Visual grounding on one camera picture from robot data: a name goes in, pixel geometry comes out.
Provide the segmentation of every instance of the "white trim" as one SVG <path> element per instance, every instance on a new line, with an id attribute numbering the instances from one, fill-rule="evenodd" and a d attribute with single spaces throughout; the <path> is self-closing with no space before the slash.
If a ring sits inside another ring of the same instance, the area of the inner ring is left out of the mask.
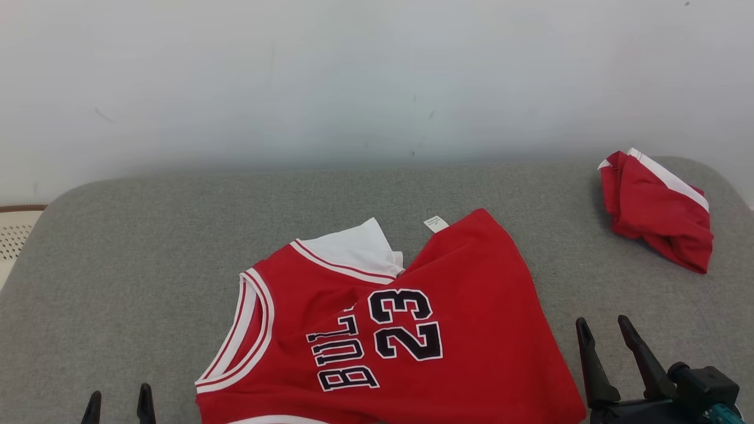
<path id="1" fill-rule="evenodd" d="M 214 392 L 216 390 L 224 389 L 244 378 L 262 359 L 262 356 L 265 354 L 270 344 L 272 338 L 272 323 L 275 318 L 275 307 L 272 302 L 270 290 L 267 288 L 267 284 L 265 284 L 262 276 L 259 275 L 254 268 L 248 269 L 244 274 L 241 274 L 241 277 L 253 285 L 257 296 L 259 296 L 259 299 L 261 300 L 262 327 L 259 329 L 259 335 L 244 359 L 233 367 L 232 370 L 220 376 L 197 381 L 195 383 L 197 384 L 197 393 Z"/>
<path id="2" fill-rule="evenodd" d="M 264 415 L 246 418 L 241 421 L 229 422 L 228 424 L 327 424 L 324 421 L 304 418 L 295 415 Z"/>
<path id="3" fill-rule="evenodd" d="M 322 266 L 323 268 L 327 268 L 330 271 L 339 272 L 343 275 L 348 275 L 349 277 L 358 278 L 360 280 L 368 281 L 370 283 L 376 283 L 376 284 L 390 284 L 394 281 L 395 278 L 389 278 L 389 277 L 377 277 L 374 275 L 368 275 L 366 271 L 359 272 L 357 270 L 349 269 L 345 266 L 333 266 L 329 263 L 324 262 L 323 260 L 320 260 L 319 258 L 311 255 L 309 252 L 307 252 L 305 249 L 303 249 L 301 246 L 299 246 L 299 243 L 302 243 L 301 240 L 296 239 L 296 241 L 293 241 L 290 243 L 290 245 L 296 249 L 297 252 L 301 254 L 304 258 L 312 261 L 313 263 L 316 263 L 319 266 Z"/>
<path id="4" fill-rule="evenodd" d="M 634 158 L 639 159 L 639 163 L 644 165 L 655 176 L 657 176 L 657 178 L 659 178 L 663 183 L 665 183 L 665 186 L 668 189 L 671 189 L 674 192 L 678 192 L 678 193 L 681 193 L 682 195 L 685 195 L 691 200 L 697 202 L 701 207 L 704 208 L 704 210 L 707 211 L 707 213 L 710 212 L 710 203 L 704 198 L 704 196 L 699 194 L 698 191 L 692 189 L 692 187 L 689 186 L 688 184 L 684 183 L 683 180 L 678 178 L 675 174 L 665 169 L 662 165 L 658 164 L 657 162 L 651 160 L 648 156 L 643 155 L 639 150 L 631 148 L 628 151 L 628 155 L 631 155 Z"/>
<path id="5" fill-rule="evenodd" d="M 222 343 L 217 355 L 210 363 L 210 366 L 201 374 L 198 381 L 204 381 L 213 376 L 219 376 L 227 371 L 233 357 L 238 353 L 238 348 L 244 341 L 244 336 L 249 329 L 251 318 L 254 315 L 254 305 L 256 304 L 256 292 L 253 286 L 245 279 L 240 278 L 238 282 L 238 304 L 233 314 L 233 325 L 231 326 L 225 342 Z"/>

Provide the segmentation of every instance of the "jersey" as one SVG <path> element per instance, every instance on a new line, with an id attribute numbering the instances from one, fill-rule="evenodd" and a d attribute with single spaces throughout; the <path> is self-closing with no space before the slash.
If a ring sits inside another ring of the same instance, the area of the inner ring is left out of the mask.
<path id="1" fill-rule="evenodd" d="M 599 172 L 614 232 L 643 238 L 669 260 L 706 274 L 714 236 L 703 191 L 636 149 L 613 153 Z"/>
<path id="2" fill-rule="evenodd" d="M 575 424 L 586 416 L 529 270 L 486 211 L 433 235 L 387 284 L 355 275 L 393 277 L 400 265 L 389 248 L 358 257 L 333 247 L 328 260 L 322 246 L 296 246 L 307 244 L 295 241 L 243 274 L 260 298 L 260 330 L 235 374 L 197 383 L 205 424 Z"/>

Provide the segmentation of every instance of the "gray fabric surface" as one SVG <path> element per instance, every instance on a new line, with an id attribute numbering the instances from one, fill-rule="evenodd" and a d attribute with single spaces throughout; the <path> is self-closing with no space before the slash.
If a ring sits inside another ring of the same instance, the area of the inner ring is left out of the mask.
<path id="1" fill-rule="evenodd" d="M 754 416 L 754 219 L 693 161 L 658 161 L 710 200 L 708 275 L 608 228 L 596 163 L 152 177 L 93 183 L 38 221 L 0 292 L 0 422 L 79 422 L 94 390 L 103 423 L 136 422 L 142 382 L 160 424 L 199 422 L 193 381 L 225 338 L 238 273 L 295 237 L 380 222 L 407 263 L 431 232 L 486 208 L 510 233 L 583 391 L 583 315 L 624 399 L 642 382 L 616 319 L 628 315 L 665 367 L 714 365 Z"/>

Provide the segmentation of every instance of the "white tag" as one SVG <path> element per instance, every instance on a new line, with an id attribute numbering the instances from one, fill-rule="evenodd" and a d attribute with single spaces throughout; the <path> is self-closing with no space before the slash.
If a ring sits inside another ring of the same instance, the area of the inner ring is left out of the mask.
<path id="1" fill-rule="evenodd" d="M 425 221 L 425 225 L 427 228 L 432 230 L 432 232 L 439 232 L 442 229 L 446 229 L 449 227 L 448 223 L 443 221 L 443 218 L 440 217 L 431 217 L 430 219 Z"/>

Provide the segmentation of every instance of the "red basketball jersey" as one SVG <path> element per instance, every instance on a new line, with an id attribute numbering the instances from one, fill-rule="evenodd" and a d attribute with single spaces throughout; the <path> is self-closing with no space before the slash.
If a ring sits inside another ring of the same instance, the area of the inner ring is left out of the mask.
<path id="1" fill-rule="evenodd" d="M 259 309 L 197 382 L 205 424 L 586 416 L 529 270 L 486 211 L 435 234 L 398 278 L 400 255 L 368 233 L 295 241 L 242 275 L 239 303 L 252 291 Z"/>

